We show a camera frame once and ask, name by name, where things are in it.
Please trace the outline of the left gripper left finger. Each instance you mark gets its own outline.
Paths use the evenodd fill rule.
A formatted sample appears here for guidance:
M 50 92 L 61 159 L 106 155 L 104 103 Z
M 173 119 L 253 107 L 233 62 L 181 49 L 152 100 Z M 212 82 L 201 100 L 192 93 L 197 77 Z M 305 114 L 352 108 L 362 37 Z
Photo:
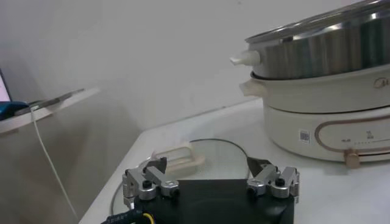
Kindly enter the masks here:
M 163 197 L 177 198 L 180 185 L 165 174 L 167 164 L 167 158 L 162 157 L 149 159 L 143 166 L 126 169 L 122 175 L 124 203 L 131 203 L 136 197 L 141 201 L 150 201 L 156 198 L 158 192 Z

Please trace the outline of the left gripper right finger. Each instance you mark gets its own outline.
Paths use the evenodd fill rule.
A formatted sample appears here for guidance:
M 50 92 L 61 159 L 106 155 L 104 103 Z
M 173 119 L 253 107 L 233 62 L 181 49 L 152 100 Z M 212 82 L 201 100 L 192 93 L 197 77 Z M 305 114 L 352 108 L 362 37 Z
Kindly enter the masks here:
M 255 198 L 271 194 L 274 198 L 292 197 L 299 202 L 300 173 L 295 167 L 280 170 L 266 159 L 247 157 L 252 177 L 247 179 L 247 193 Z

